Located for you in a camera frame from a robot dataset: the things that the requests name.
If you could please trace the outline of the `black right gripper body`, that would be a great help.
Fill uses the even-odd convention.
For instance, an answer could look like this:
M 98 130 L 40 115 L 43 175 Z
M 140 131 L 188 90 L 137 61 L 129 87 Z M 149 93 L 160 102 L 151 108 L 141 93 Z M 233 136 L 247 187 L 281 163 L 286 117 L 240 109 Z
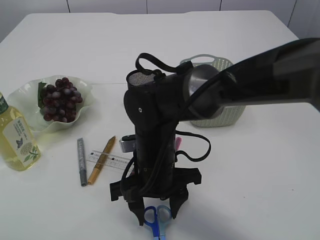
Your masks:
M 165 181 L 167 180 L 163 177 L 159 184 L 153 185 L 144 194 L 139 194 L 139 190 L 143 186 L 143 179 L 140 174 L 131 175 L 123 181 L 123 184 L 121 184 L 121 181 L 117 181 L 109 185 L 111 201 L 117 201 L 119 197 L 123 197 L 128 202 L 135 202 L 144 197 L 167 199 L 179 189 L 186 187 L 187 184 L 200 184 L 202 176 L 197 168 L 174 168 L 171 186 L 165 188 Z

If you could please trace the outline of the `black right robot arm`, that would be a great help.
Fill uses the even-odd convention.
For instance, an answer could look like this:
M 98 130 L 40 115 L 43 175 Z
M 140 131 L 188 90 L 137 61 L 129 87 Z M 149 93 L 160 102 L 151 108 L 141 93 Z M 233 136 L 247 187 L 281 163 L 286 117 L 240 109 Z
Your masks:
M 145 223 L 144 198 L 169 200 L 175 218 L 188 199 L 187 185 L 200 184 L 197 168 L 177 168 L 177 125 L 219 116 L 225 107 L 308 103 L 320 107 L 320 40 L 298 39 L 219 71 L 183 62 L 166 65 L 141 53 L 156 66 L 139 62 L 127 77 L 123 104 L 135 133 L 124 139 L 132 158 L 121 180 L 109 186 L 112 201 L 123 197 L 139 224 Z

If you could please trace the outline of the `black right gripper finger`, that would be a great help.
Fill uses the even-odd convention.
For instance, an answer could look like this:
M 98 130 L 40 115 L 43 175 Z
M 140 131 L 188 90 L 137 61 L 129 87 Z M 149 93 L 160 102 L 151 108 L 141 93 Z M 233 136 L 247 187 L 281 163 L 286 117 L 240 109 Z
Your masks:
M 179 188 L 169 198 L 171 216 L 175 219 L 181 206 L 188 200 L 189 192 L 187 187 Z
M 144 199 L 127 197 L 126 202 L 129 210 L 137 217 L 140 226 L 144 225 L 145 222 L 145 205 Z

